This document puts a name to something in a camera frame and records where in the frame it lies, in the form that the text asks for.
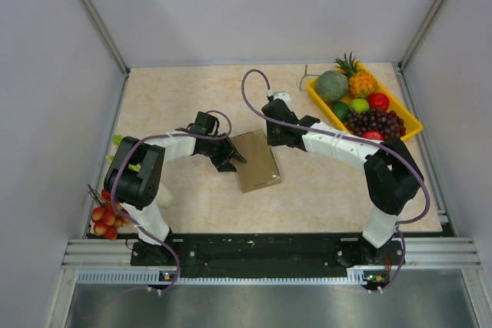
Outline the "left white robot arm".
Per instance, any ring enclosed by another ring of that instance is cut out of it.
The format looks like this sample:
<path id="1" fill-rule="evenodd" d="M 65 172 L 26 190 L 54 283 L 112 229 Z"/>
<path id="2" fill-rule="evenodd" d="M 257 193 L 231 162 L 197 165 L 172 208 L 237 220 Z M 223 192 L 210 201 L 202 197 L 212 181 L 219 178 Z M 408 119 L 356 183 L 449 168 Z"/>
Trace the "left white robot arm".
<path id="1" fill-rule="evenodd" d="M 169 262 L 175 252 L 173 243 L 166 240 L 171 229 L 156 201 L 164 165 L 202 155 L 219 172 L 235 172 L 231 162 L 246 161 L 229 138 L 230 133 L 219 132 L 219 114 L 215 110 L 200 111 L 186 128 L 143 139 L 123 137 L 105 175 L 103 188 L 110 193 L 110 202 L 128 212 L 127 218 L 138 228 L 138 239 L 149 244 L 148 255 L 156 263 Z"/>

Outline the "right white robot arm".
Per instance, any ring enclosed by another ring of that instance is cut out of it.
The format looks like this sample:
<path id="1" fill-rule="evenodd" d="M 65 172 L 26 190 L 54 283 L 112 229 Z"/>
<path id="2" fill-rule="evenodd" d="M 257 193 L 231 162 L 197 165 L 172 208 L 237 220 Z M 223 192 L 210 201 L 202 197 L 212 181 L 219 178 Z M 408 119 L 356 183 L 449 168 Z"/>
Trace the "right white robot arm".
<path id="1" fill-rule="evenodd" d="M 299 119 L 280 98 L 270 98 L 261 109 L 266 120 L 268 143 L 323 154 L 358 169 L 365 175 L 374 205 L 359 254 L 376 263 L 387 253 L 399 216 L 408 201 L 422 188 L 424 178 L 404 142 L 399 138 L 374 141 L 329 127 L 319 119 Z"/>

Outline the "brown cardboard express box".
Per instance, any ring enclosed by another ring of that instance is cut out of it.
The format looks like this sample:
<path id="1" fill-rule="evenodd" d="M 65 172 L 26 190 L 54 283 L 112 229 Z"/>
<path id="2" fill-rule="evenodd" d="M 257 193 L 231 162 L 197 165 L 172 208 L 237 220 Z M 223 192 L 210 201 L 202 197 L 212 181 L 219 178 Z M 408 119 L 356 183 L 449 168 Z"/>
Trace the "brown cardboard express box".
<path id="1" fill-rule="evenodd" d="M 262 129 L 239 134 L 231 141 L 245 159 L 234 164 L 244 194 L 281 183 L 280 171 Z"/>

